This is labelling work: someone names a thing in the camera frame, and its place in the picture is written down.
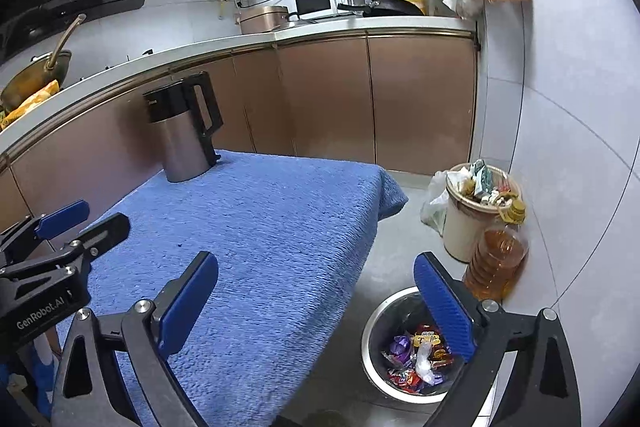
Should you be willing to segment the left blue gloved hand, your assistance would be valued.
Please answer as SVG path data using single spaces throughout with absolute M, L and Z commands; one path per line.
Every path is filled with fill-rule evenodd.
M 1 425 L 50 426 L 58 357 L 42 334 L 1 357 Z

